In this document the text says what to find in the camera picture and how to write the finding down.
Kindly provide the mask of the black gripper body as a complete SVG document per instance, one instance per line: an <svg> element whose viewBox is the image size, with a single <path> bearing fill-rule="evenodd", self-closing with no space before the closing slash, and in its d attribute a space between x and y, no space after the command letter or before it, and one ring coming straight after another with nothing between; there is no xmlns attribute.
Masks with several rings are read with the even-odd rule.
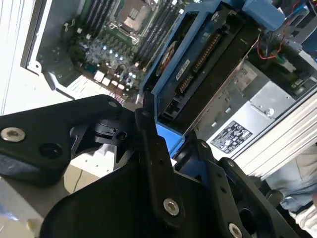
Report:
<svg viewBox="0 0 317 238"><path fill-rule="evenodd" d="M45 217L43 238L206 238L220 236L215 180L223 170L203 165L198 183L169 160L129 162L62 199Z"/></svg>

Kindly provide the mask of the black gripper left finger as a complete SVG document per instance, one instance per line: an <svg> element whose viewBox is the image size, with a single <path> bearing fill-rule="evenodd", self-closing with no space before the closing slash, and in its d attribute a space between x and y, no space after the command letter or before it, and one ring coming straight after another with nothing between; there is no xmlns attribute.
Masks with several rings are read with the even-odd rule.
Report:
<svg viewBox="0 0 317 238"><path fill-rule="evenodd" d="M150 92L134 111L110 96L96 95L2 116L0 173L51 186L72 159L105 144L115 147L115 169L137 155L155 218L168 227L181 226L185 211L166 142L157 132Z"/></svg>

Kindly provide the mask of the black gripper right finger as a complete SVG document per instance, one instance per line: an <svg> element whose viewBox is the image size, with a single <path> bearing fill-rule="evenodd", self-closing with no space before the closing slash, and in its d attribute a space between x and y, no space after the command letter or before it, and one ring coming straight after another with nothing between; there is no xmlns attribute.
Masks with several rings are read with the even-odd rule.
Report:
<svg viewBox="0 0 317 238"><path fill-rule="evenodd" d="M208 191L211 214L220 238L296 238L298 234L269 200L229 158L216 160L207 143L186 136L175 155L176 171L200 182Z"/></svg>

